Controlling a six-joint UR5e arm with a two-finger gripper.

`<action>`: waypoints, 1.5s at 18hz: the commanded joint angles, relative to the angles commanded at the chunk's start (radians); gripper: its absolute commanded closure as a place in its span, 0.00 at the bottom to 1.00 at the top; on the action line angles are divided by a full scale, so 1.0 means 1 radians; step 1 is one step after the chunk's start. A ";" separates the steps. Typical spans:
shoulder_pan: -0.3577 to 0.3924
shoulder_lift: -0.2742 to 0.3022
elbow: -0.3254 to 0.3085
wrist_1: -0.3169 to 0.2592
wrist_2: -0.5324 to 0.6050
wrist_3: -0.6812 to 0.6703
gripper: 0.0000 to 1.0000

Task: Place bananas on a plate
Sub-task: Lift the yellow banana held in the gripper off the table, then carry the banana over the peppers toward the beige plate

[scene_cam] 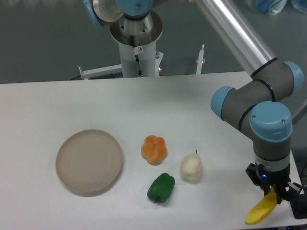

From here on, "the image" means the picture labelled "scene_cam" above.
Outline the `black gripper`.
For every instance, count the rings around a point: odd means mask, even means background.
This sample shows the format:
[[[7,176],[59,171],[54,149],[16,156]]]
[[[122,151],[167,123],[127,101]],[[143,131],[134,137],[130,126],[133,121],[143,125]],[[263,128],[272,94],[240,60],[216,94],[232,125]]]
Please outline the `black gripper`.
[[[245,172],[255,186],[259,186],[266,196],[269,185],[273,185],[277,204],[292,201],[302,191],[302,185],[292,183],[290,179],[290,161],[255,161],[250,163]]]

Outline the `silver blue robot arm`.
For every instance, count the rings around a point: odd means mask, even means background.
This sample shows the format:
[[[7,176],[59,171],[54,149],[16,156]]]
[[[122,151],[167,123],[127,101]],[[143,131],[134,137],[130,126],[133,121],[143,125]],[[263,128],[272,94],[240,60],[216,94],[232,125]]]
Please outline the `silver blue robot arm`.
[[[109,24],[119,46],[123,77],[158,75],[155,43],[163,26],[152,7],[159,1],[85,0],[83,4],[94,25]],[[253,184],[265,194],[273,188],[277,203],[291,201],[302,186],[289,177],[293,125],[281,100],[301,87],[304,74],[295,63],[280,62],[231,1],[196,4],[252,79],[240,89],[218,89],[211,109],[252,140],[255,161],[246,173]]]

